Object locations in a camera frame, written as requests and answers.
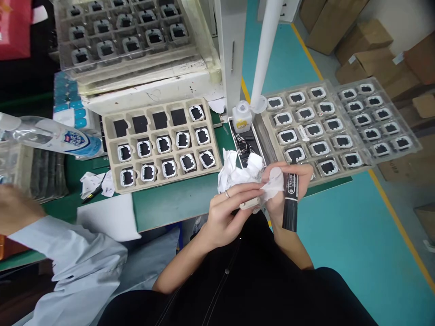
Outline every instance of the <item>water bottle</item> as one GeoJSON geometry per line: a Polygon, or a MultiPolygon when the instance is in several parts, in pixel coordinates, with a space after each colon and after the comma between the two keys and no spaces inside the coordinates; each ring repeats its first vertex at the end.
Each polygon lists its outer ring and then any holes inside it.
{"type": "Polygon", "coordinates": [[[252,125],[252,113],[249,109],[249,103],[246,101],[240,101],[232,109],[232,125],[236,134],[249,131],[252,125]]]}
{"type": "Polygon", "coordinates": [[[0,129],[24,145],[89,158],[103,154],[101,138],[51,119],[0,112],[0,129]]]}

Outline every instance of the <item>green floor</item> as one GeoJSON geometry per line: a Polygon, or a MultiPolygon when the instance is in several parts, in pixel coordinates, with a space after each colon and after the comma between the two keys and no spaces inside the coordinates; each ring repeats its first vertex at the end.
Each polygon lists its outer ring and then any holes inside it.
{"type": "MultiPolygon", "coordinates": [[[[243,77],[252,90],[261,24],[248,2],[243,77]]],[[[263,93],[318,77],[290,25],[279,25],[263,93]]],[[[435,325],[435,296],[369,173],[304,199],[298,233],[315,267],[336,269],[379,325],[435,325]]]]}

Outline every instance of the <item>black shirt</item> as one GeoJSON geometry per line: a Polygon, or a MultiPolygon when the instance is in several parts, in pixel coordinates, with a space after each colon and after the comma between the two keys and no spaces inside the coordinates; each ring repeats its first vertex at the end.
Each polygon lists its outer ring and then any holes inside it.
{"type": "Polygon", "coordinates": [[[263,213],[211,251],[169,296],[131,291],[105,309],[108,325],[376,325],[330,268],[300,270],[273,239],[263,213]]]}

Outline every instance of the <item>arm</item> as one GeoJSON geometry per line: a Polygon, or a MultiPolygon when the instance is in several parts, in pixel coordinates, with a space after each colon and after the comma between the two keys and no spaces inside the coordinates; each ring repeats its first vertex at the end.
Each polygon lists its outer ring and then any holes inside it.
{"type": "Polygon", "coordinates": [[[119,285],[127,250],[113,239],[45,216],[35,202],[0,186],[0,233],[53,260],[54,292],[26,325],[89,325],[119,285]]]}
{"type": "Polygon", "coordinates": [[[256,182],[243,183],[228,189],[230,198],[225,193],[216,195],[210,201],[207,223],[166,266],[154,283],[153,290],[172,293],[196,271],[210,251],[231,243],[241,232],[254,208],[239,210],[235,216],[231,212],[240,204],[263,194],[260,190],[262,186],[256,182]]]}
{"type": "MultiPolygon", "coordinates": [[[[299,201],[305,196],[308,184],[313,175],[313,167],[309,164],[288,165],[286,162],[278,162],[269,165],[263,173],[263,181],[269,178],[272,168],[280,167],[284,173],[295,173],[299,175],[299,201]]],[[[284,214],[284,193],[278,192],[275,197],[266,203],[267,211],[271,218],[273,236],[276,244],[281,251],[286,254],[300,269],[314,269],[313,262],[307,250],[295,232],[282,228],[282,218],[284,214]]]]}

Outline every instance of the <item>wall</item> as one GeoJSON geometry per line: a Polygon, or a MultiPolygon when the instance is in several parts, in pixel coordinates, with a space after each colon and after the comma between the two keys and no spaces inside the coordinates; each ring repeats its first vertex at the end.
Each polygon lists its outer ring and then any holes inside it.
{"type": "Polygon", "coordinates": [[[359,20],[377,18],[393,37],[394,54],[409,50],[435,29],[431,0],[370,0],[359,20]]]}

